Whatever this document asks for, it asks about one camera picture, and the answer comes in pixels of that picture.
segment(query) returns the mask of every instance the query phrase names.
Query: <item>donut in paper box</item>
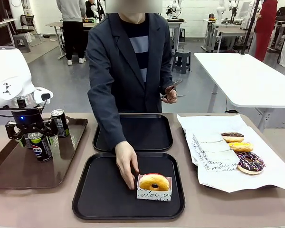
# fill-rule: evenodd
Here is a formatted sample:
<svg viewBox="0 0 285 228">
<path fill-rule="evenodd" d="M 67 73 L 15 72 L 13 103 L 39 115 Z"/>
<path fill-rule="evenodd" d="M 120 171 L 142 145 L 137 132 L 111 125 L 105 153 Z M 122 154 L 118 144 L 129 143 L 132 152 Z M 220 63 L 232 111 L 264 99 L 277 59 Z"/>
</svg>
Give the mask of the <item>donut in paper box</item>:
<svg viewBox="0 0 285 228">
<path fill-rule="evenodd" d="M 232 171 L 239 158 L 220 134 L 194 134 L 192 145 L 207 171 Z"/>
<path fill-rule="evenodd" d="M 144 200 L 171 201 L 172 178 L 158 173 L 138 175 L 137 198 Z"/>
</svg>

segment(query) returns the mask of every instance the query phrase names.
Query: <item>person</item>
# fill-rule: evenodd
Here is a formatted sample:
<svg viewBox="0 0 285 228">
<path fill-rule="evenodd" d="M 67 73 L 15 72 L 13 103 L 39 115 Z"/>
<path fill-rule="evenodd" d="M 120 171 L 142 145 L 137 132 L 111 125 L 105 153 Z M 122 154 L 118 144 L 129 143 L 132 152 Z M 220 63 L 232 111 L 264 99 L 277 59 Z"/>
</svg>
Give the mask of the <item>person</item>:
<svg viewBox="0 0 285 228">
<path fill-rule="evenodd" d="M 260 13 L 256 14 L 258 19 L 249 54 L 260 61 L 263 61 L 265 58 L 268 43 L 275 25 L 276 6 L 277 0 L 264 0 Z"/>
<path fill-rule="evenodd" d="M 160 113 L 160 93 L 166 94 L 163 102 L 177 102 L 168 22 L 156 13 L 109 13 L 89 31 L 86 54 L 91 107 L 107 144 L 115 149 L 121 176 L 133 190 L 131 165 L 138 173 L 138 162 L 124 137 L 119 112 Z"/>
<path fill-rule="evenodd" d="M 85 0 L 57 0 L 57 6 L 63 19 L 67 64 L 73 64 L 74 48 L 78 52 L 79 63 L 84 63 L 86 58 L 83 45 L 84 26 L 82 20 L 86 16 Z"/>
<path fill-rule="evenodd" d="M 85 7 L 86 7 L 86 12 L 85 12 L 85 15 L 87 18 L 95 18 L 95 15 L 91 9 L 91 6 L 95 6 L 95 1 L 96 0 L 88 0 L 86 1 L 85 3 Z M 98 13 L 100 16 L 104 16 L 105 15 L 105 11 L 104 11 L 104 8 L 102 7 L 102 5 L 99 5 L 100 7 L 100 13 Z"/>
<path fill-rule="evenodd" d="M 279 8 L 279 10 L 276 12 L 275 19 L 276 19 L 276 20 L 279 20 L 279 21 L 285 21 L 285 6 Z M 272 46 L 275 46 L 275 45 L 276 45 L 276 40 L 277 40 L 277 38 L 278 38 L 278 36 L 279 36 L 280 28 L 281 28 L 281 24 L 279 23 L 279 24 L 277 25 L 277 28 L 276 28 L 276 31 L 275 31 L 275 37 L 274 37 Z"/>
</svg>

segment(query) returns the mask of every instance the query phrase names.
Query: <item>red garment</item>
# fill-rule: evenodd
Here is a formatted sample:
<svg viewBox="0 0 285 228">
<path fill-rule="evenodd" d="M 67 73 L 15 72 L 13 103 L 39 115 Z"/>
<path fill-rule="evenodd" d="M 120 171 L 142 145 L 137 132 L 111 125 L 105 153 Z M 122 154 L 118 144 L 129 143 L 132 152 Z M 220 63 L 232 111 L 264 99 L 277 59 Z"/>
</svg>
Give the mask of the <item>red garment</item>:
<svg viewBox="0 0 285 228">
<path fill-rule="evenodd" d="M 256 23 L 256 53 L 255 58 L 263 61 L 268 43 L 276 21 L 277 0 L 265 0 L 260 12 L 261 18 Z"/>
</svg>

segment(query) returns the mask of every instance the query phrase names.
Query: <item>can lid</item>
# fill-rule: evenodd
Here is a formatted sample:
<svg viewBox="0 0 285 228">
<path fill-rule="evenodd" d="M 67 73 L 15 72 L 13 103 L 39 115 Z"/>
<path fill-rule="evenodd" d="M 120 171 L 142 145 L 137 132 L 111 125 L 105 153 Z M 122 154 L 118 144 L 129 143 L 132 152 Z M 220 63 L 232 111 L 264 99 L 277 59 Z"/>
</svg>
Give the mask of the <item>can lid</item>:
<svg viewBox="0 0 285 228">
<path fill-rule="evenodd" d="M 29 139 L 39 139 L 43 136 L 43 134 L 41 134 L 41 133 L 29 133 L 28 136 L 29 136 L 28 137 Z"/>
<path fill-rule="evenodd" d="M 59 115 L 62 115 L 64 112 L 65 111 L 63 111 L 62 109 L 56 109 L 51 112 L 51 116 L 59 116 Z"/>
</svg>

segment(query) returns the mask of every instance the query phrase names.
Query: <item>donut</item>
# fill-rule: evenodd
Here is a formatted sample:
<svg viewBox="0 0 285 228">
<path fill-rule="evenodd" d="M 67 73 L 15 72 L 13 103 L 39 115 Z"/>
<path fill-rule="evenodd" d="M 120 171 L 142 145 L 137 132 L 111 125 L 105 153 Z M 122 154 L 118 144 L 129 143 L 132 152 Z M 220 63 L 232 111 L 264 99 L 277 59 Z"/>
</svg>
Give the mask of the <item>donut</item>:
<svg viewBox="0 0 285 228">
<path fill-rule="evenodd" d="M 169 181 L 164 176 L 157 173 L 149 173 L 143 175 L 139 180 L 139 187 L 141 189 L 152 191 L 168 191 Z"/>
<path fill-rule="evenodd" d="M 237 168 L 251 175 L 259 174 L 266 167 L 264 161 L 255 153 L 237 153 L 239 163 Z"/>
<path fill-rule="evenodd" d="M 230 149 L 232 149 L 235 153 L 251 152 L 253 150 L 253 145 L 248 142 L 230 142 L 228 145 L 230 146 Z"/>
<path fill-rule="evenodd" d="M 228 143 L 242 142 L 244 135 L 237 132 L 222 133 L 223 139 Z"/>
</svg>

